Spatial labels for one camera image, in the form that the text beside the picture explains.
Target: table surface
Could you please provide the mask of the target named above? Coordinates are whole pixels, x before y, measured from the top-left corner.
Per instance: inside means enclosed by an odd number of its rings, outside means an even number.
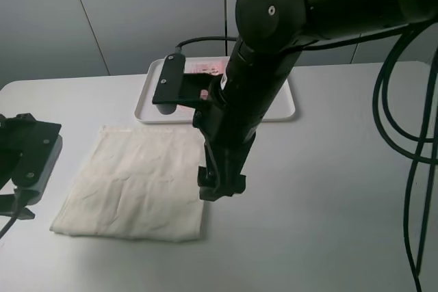
[[[140,126],[133,111],[144,75],[7,85],[0,113],[30,112],[62,124],[64,147],[41,202],[31,208],[35,220],[17,222],[0,240],[1,291],[414,291],[402,239],[410,161],[386,145],[372,119],[380,67],[295,68],[294,119],[258,128],[243,170],[246,191],[209,204],[205,237],[182,244],[49,231],[99,128]],[[391,78],[394,116],[415,134],[427,74],[426,64],[406,62]],[[426,177],[420,166],[412,200],[414,254]],[[438,287],[436,193],[433,202],[423,291]]]

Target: screw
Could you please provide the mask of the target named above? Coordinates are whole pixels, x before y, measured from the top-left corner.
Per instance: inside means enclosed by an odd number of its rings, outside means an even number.
[[[274,6],[269,7],[269,9],[268,9],[268,14],[269,14],[270,16],[272,16],[272,15],[275,14],[275,7],[274,7]]]

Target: black device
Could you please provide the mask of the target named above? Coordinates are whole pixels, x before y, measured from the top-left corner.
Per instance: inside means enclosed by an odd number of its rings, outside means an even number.
[[[60,124],[37,121],[31,114],[0,114],[0,189],[11,180],[14,193],[0,195],[0,215],[10,217],[0,238],[16,220],[34,219],[26,206],[40,201],[62,149]]]
[[[196,109],[193,126],[205,137],[207,164],[198,185],[209,201],[245,190],[240,172],[256,128],[306,45],[434,20],[438,0],[237,0],[235,13],[240,37],[225,74],[183,74],[178,46],[153,97],[162,114],[177,104]]]

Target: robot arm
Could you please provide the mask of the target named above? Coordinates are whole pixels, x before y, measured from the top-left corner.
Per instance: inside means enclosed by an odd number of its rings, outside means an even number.
[[[214,201],[245,190],[240,172],[255,131],[300,56],[318,40],[420,23],[437,17],[436,0],[237,0],[240,38],[223,76],[183,74],[185,57],[169,55],[153,103],[163,114],[177,104],[196,109],[205,137],[200,198]],[[201,91],[208,91],[207,99]]]

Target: folded towel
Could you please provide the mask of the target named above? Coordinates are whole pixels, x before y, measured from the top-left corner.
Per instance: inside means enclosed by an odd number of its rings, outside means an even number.
[[[66,235],[187,241],[200,235],[203,137],[189,127],[103,127],[50,229]]]

